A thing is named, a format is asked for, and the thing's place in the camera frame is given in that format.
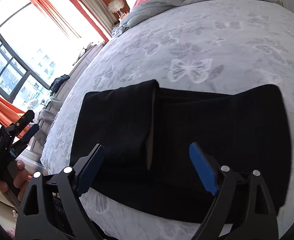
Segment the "person's left hand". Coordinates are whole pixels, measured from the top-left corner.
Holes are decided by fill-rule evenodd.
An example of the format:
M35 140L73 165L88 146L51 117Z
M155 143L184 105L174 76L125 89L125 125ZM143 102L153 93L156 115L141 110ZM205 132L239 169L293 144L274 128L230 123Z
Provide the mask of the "person's left hand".
M16 162L16 167L18 169L16 176L13 179L13 185L20 190L18 199L22 200L22 197L24 196L26 189L29 184L28 176L29 173L25 168L25 163L22 160L18 160ZM0 181L0 192L2 194L6 194L9 187L6 182Z

